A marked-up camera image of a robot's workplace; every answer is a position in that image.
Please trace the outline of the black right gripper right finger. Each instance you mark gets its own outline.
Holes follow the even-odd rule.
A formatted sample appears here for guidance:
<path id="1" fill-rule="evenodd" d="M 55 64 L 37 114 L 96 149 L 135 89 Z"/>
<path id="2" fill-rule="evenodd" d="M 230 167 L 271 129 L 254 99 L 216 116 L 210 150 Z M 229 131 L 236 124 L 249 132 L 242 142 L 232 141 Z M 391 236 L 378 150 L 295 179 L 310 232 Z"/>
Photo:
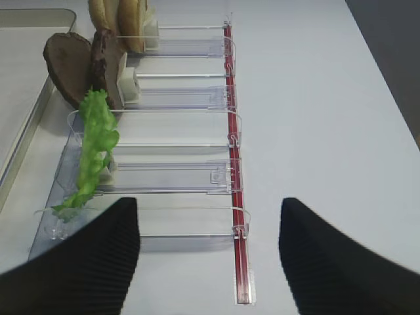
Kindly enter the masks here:
<path id="1" fill-rule="evenodd" d="M 419 274 L 354 241 L 297 198 L 280 211 L 280 262 L 299 314 L 418 314 Z"/>

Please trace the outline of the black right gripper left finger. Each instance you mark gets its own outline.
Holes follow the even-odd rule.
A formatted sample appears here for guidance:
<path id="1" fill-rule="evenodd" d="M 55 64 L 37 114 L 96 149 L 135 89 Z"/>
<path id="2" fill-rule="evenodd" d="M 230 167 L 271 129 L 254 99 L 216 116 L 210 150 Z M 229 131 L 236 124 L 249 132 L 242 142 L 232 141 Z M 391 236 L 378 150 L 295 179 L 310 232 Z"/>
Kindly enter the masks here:
<path id="1" fill-rule="evenodd" d="M 2 314 L 119 314 L 140 253 L 135 198 L 1 275 Z"/>

